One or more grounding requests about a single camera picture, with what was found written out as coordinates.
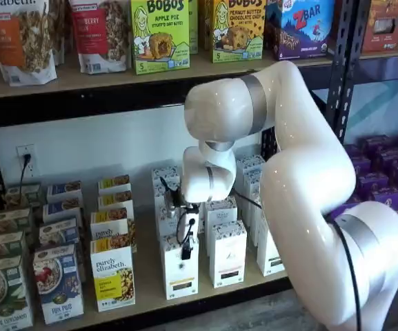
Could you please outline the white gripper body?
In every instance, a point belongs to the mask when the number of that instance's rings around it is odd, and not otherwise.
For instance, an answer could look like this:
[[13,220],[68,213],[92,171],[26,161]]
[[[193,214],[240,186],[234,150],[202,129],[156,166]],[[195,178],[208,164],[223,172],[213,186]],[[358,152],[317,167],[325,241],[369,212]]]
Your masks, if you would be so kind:
[[199,207],[184,206],[179,208],[177,222],[177,243],[182,248],[186,243],[197,238],[199,227]]

